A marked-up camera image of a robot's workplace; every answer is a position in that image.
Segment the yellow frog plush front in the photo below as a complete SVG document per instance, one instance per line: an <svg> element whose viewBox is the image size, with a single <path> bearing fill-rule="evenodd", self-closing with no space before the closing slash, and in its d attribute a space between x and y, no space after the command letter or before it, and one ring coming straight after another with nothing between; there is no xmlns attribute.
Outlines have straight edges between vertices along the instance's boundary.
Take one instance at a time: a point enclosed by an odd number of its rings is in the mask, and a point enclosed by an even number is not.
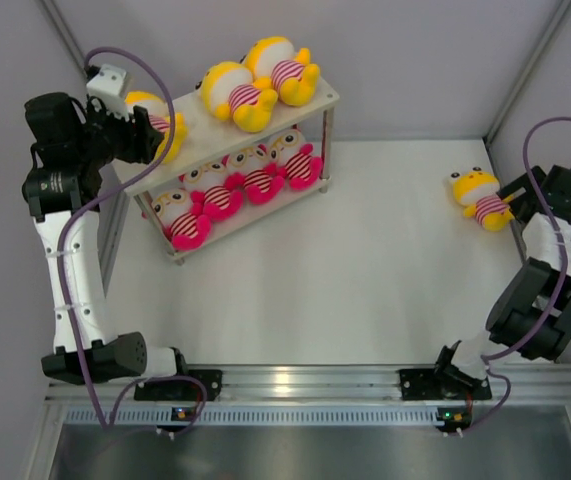
<svg viewBox="0 0 571 480"><path fill-rule="evenodd" d="M165 146L168 144L170 133L170 119L174 120L175 132L169 147L169 151L163 159L163 164L168 164L176 159L181 146L187 137L189 130L184 122L184 117L180 112L176 112L174 116L169 114L169 107L160 97L145 91L131 91L127 94L125 102L128 111L133 112L134 106L140 106L147 110L151 125L164 135L163 141L158 147L154 159L157 159Z"/></svg>

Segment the pink plush with glasses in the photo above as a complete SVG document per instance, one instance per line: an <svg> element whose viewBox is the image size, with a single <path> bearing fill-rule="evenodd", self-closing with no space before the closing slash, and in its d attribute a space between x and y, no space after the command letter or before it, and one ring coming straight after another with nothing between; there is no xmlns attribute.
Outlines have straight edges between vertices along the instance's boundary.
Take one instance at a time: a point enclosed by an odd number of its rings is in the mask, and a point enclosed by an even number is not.
<svg viewBox="0 0 571 480"><path fill-rule="evenodd" d="M223 163L228 171L226 187L242 190L253 205L270 202L285 186L263 144L252 144L230 153L223 158Z"/></svg>

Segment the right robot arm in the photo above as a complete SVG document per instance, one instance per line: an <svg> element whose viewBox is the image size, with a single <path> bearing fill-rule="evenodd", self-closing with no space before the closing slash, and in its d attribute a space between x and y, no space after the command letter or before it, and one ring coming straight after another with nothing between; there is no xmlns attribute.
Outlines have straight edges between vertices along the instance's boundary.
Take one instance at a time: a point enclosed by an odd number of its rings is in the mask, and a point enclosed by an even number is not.
<svg viewBox="0 0 571 480"><path fill-rule="evenodd" d="M517 222L526 259L490 310L484 330L441 350L431 373L433 388L445 397L486 377L483 356L490 344L516 346L527 360L555 361L571 340L571 169L535 166L502 186L473 168L450 176L463 214L484 230L499 232Z"/></svg>

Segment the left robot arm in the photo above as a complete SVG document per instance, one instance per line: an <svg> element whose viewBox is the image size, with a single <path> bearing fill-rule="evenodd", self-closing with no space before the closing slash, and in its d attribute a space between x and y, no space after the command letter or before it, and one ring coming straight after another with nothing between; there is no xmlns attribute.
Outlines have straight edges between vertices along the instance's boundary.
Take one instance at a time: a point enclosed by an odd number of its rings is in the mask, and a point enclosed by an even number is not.
<svg viewBox="0 0 571 480"><path fill-rule="evenodd" d="M147 345L139 332L119 334L110 323L97 234L101 169L114 159L147 165L162 134L140 106L115 113L103 99L85 104L63 92L25 104L35 142L22 195L47 259L54 301L53 351L45 376L74 385L124 377L157 377L169 399L191 386L179 351Z"/></svg>

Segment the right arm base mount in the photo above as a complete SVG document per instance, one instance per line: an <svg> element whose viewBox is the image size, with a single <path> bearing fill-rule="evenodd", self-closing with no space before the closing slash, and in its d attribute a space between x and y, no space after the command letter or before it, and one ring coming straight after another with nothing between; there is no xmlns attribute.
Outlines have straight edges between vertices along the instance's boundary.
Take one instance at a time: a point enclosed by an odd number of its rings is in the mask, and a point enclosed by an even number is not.
<svg viewBox="0 0 571 480"><path fill-rule="evenodd" d="M442 422L437 429L444 434L461 434L473 421L475 401L492 399L487 380L460 382L437 374L434 367L405 368L399 371L401 398L403 401L461 401L462 407L438 407L437 419Z"/></svg>

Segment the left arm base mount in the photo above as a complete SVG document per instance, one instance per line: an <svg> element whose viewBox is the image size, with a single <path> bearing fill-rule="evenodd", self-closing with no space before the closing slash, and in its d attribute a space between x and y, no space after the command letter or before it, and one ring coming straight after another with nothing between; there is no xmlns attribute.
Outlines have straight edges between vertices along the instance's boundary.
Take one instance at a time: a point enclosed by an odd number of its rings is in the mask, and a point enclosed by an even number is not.
<svg viewBox="0 0 571 480"><path fill-rule="evenodd" d="M186 406L173 407L172 422L191 422L207 402L218 398L222 389L223 371L220 369L189 369L188 377L203 385L205 393L198 384L188 380L168 380L163 382L145 382L137 386L134 392L136 401L161 402L176 401Z"/></svg>

